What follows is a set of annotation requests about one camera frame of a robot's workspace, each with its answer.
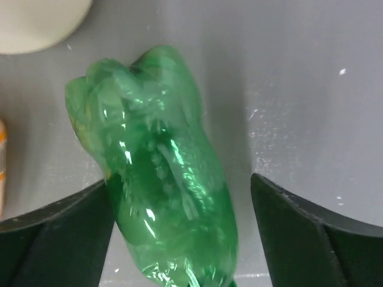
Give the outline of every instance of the white bowl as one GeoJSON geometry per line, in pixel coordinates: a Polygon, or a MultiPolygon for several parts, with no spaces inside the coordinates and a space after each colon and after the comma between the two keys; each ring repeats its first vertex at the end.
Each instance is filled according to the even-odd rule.
{"type": "Polygon", "coordinates": [[[0,0],[0,54],[49,48],[83,21],[92,0],[0,0]]]}

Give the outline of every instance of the white plate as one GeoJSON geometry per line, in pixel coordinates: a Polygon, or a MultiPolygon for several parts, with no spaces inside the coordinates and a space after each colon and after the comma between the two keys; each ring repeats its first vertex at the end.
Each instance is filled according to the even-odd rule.
{"type": "Polygon", "coordinates": [[[0,54],[39,51],[69,36],[92,0],[0,0],[0,54]]]}

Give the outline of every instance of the shiny green surface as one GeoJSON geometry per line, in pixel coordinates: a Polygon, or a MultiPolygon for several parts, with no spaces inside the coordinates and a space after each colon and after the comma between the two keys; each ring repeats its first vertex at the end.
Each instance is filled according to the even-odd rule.
{"type": "Polygon", "coordinates": [[[68,83],[66,107],[137,267],[166,287],[234,286],[230,195],[180,55],[161,46],[129,68],[96,62],[68,83]]]}

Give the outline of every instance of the gray surface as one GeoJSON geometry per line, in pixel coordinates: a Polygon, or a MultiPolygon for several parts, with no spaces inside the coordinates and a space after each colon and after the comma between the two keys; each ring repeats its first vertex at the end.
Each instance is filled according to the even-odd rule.
{"type": "MultiPolygon", "coordinates": [[[[270,287],[251,171],[383,225],[382,11],[380,0],[96,0],[58,46],[0,56],[0,115],[10,134],[6,215],[99,178],[71,130],[64,84],[100,58],[129,63],[154,45],[173,44],[201,88],[232,192],[238,286],[270,287]]],[[[100,286],[149,286],[117,230],[100,286]]]]}

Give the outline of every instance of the black object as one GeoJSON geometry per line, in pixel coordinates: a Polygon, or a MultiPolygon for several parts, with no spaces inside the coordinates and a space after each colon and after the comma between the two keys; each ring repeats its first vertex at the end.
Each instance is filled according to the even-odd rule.
{"type": "Polygon", "coordinates": [[[113,224],[102,181],[0,222],[0,287],[97,287],[113,224]]]}
{"type": "Polygon", "coordinates": [[[274,287],[383,286],[383,228],[334,213],[258,174],[251,196],[274,287]]]}

